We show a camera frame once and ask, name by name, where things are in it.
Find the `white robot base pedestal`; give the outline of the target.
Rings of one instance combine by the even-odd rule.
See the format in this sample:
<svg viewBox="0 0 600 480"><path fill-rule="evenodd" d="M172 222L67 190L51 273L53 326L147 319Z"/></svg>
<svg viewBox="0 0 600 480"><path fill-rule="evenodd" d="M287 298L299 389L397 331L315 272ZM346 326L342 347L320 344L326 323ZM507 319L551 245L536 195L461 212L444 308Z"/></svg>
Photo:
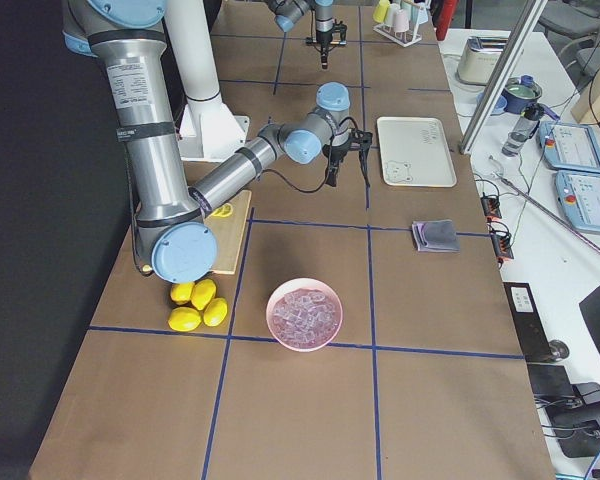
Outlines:
<svg viewBox="0 0 600 480"><path fill-rule="evenodd" d="M201 0L169 0L166 27L186 96L179 148L188 160L221 162L244 145L242 118L224 103Z"/></svg>

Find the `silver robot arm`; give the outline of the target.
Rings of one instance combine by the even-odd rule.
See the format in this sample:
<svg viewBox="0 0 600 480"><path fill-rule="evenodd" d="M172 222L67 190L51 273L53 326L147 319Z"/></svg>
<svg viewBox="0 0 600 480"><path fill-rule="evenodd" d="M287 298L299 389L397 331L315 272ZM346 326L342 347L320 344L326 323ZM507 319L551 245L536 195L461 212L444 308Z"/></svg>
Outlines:
<svg viewBox="0 0 600 480"><path fill-rule="evenodd" d="M329 66L329 55L336 47L347 43L347 25L334 16L333 2L329 0L266 0L274 21L283 33L289 33L309 13L313 30L305 44L320 55L323 70Z"/></svg>
<svg viewBox="0 0 600 480"><path fill-rule="evenodd" d="M67 48L99 60L127 156L137 269L171 283L200 279L217 241L205 219L281 156L327 160L334 185L350 152L366 157L369 132L350 116L348 89L319 87L299 122L269 124L248 138L222 99L200 1L66 1Z"/></svg>

